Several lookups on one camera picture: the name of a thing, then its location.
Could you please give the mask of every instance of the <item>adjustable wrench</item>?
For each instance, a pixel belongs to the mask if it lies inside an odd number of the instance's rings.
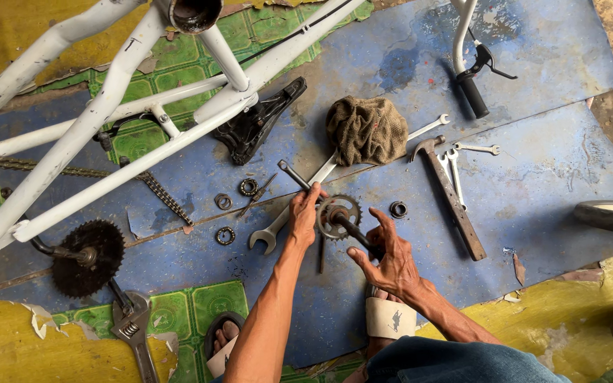
[[[458,151],[451,149],[446,152],[446,157],[451,161],[453,184],[455,186],[455,193],[458,195],[458,201],[463,205],[463,210],[467,211],[467,206],[465,206],[465,200],[463,199],[463,188],[460,187],[460,177],[458,176]]]
[[[129,302],[122,302],[120,299],[115,300],[112,303],[112,320],[115,322],[115,326],[110,331],[132,346],[143,383],[158,383],[158,373],[155,371],[146,343],[150,299],[135,291],[126,291],[125,294],[133,303],[133,311],[129,315],[125,315],[125,312],[129,310],[122,305],[129,306]]]
[[[419,135],[423,134],[424,132],[427,132],[428,130],[432,128],[435,128],[439,125],[446,125],[447,123],[451,122],[450,120],[446,119],[447,117],[448,115],[441,115],[435,122],[427,126],[421,127],[420,129],[409,134],[408,141],[412,140],[415,137],[418,137]],[[330,156],[330,159],[318,170],[318,172],[316,172],[316,174],[314,174],[313,177],[311,177],[311,179],[309,180],[309,185],[311,185],[312,183],[316,181],[323,182],[323,180],[326,179],[326,177],[328,177],[332,169],[334,169],[335,166],[337,166],[338,156],[339,156],[339,152],[335,150],[332,156]],[[281,212],[281,214],[279,214],[278,217],[276,217],[274,222],[272,222],[268,226],[268,228],[263,229],[262,231],[253,232],[252,235],[250,236],[250,242],[249,242],[250,249],[254,247],[255,242],[257,242],[258,239],[261,239],[264,242],[266,242],[266,244],[268,245],[266,247],[266,251],[264,252],[264,255],[268,255],[271,251],[273,251],[273,249],[276,248],[276,235],[278,234],[278,231],[287,223],[287,220],[289,219],[289,214],[290,214],[289,206],[286,206],[285,209],[283,209],[283,211]]]
[[[475,146],[475,145],[463,145],[461,143],[455,143],[455,150],[459,151],[461,149],[467,149],[467,150],[471,150],[471,151],[487,151],[493,155],[498,155],[501,153],[501,151],[498,150],[498,148],[500,148],[500,146],[498,145],[493,145],[493,146]]]
[[[309,180],[309,185],[316,181],[323,182],[323,180],[328,177],[328,174],[330,174],[332,169],[335,169],[335,166],[337,166],[338,156],[339,152],[335,150],[335,152],[330,156],[330,159],[328,159],[328,161],[324,163],[323,166],[321,166],[318,172],[316,172],[316,174],[311,177],[311,179]],[[285,206],[285,209],[283,209],[281,214],[276,217],[276,219],[268,226],[268,228],[262,231],[256,231],[252,233],[252,235],[250,236],[249,243],[250,249],[255,245],[255,242],[258,239],[261,239],[267,244],[264,255],[268,255],[271,251],[273,251],[273,249],[276,248],[276,235],[278,234],[278,231],[287,223],[289,217],[290,206],[288,205]]]
[[[413,133],[409,134],[408,135],[408,141],[413,140],[413,138],[418,137],[419,135],[423,134],[424,132],[427,132],[430,129],[434,129],[435,127],[437,127],[439,125],[446,125],[446,124],[448,124],[451,121],[447,120],[446,119],[447,117],[448,117],[448,115],[441,115],[441,116],[439,116],[439,118],[435,122],[433,122],[433,123],[431,123],[431,124],[429,124],[427,126],[421,127],[420,129],[418,129],[418,130],[414,131]]]

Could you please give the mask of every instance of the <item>brown cloth rag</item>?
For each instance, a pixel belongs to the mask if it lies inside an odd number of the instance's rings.
[[[384,97],[348,95],[336,101],[326,116],[326,133],[340,149],[340,165],[386,165],[406,154],[408,124]]]

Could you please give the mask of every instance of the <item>blue vinyl floor mat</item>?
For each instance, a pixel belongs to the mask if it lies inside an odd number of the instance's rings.
[[[403,158],[382,167],[336,168],[327,178],[331,194],[354,196],[364,208],[387,210],[402,200],[409,214],[397,221],[399,234],[413,243],[422,276],[458,307],[493,299],[520,287],[512,266],[513,249],[526,267],[531,285],[602,257],[613,256],[613,233],[581,225],[571,213],[584,200],[613,199],[613,145],[582,101],[613,89],[613,56],[600,20],[589,1],[481,1],[473,30],[487,44],[497,68],[520,76],[510,81],[489,72],[475,79],[491,114],[474,120],[452,82],[450,50],[457,16],[451,5],[414,1],[370,19],[347,25],[321,42],[313,62],[270,84],[264,97],[296,76],[307,91],[283,113],[271,135],[246,166],[234,166],[226,147],[205,136],[154,166],[151,171],[196,222],[191,234],[176,231],[183,222],[140,181],[130,181],[41,234],[59,243],[87,220],[114,221],[131,243],[116,279],[127,290],[149,294],[241,278],[252,305],[277,259],[277,248],[264,256],[265,244],[249,249],[253,231],[263,229],[298,190],[279,172],[285,159],[309,178],[332,154],[324,134],[330,105],[354,95],[382,95],[394,102],[412,132],[450,115],[452,122],[409,143],[444,134],[449,142],[491,146],[498,156],[461,151],[458,159],[469,217],[488,257],[473,262],[432,188],[422,161]],[[465,44],[472,62],[473,45]],[[0,140],[77,117],[89,99],[76,93],[29,110],[0,115]],[[39,159],[50,144],[17,157]],[[445,144],[437,152],[449,148]],[[116,170],[100,146],[87,144],[74,166]],[[249,202],[238,193],[247,177],[263,183],[277,178],[262,203],[242,219],[219,210],[214,197],[226,193],[234,209]],[[0,186],[16,187],[26,174],[0,170]],[[95,180],[60,176],[29,210],[30,217],[74,195]],[[236,240],[214,241],[216,231],[231,226]],[[362,230],[376,224],[364,213]],[[346,256],[354,240],[330,242],[325,274],[318,273],[318,243],[304,258],[294,298],[285,364],[302,367],[365,345],[364,278]],[[31,245],[14,243],[0,251],[0,283],[48,268],[51,259]],[[49,311],[109,302],[108,291],[68,299],[50,275],[0,290],[0,299],[26,300]]]

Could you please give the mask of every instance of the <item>white sandal strap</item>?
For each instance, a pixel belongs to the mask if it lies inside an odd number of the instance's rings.
[[[231,350],[233,350],[233,346],[236,344],[237,339],[238,335],[231,339],[221,348],[218,353],[207,361],[207,368],[210,369],[213,378],[218,378],[224,371],[226,371],[226,362],[228,362],[228,358],[231,355]]]
[[[408,305],[373,296],[366,298],[366,327],[371,337],[413,337],[415,322],[416,312]]]

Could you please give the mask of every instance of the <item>black handlebar grip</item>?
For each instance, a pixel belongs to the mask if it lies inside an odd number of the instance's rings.
[[[470,106],[472,107],[472,111],[475,113],[475,116],[477,118],[482,118],[488,115],[488,109],[486,108],[484,100],[481,99],[479,89],[477,89],[477,86],[472,80],[472,77],[474,77],[474,74],[461,74],[458,75],[457,80],[460,84],[460,88],[463,89],[465,97],[470,103]]]

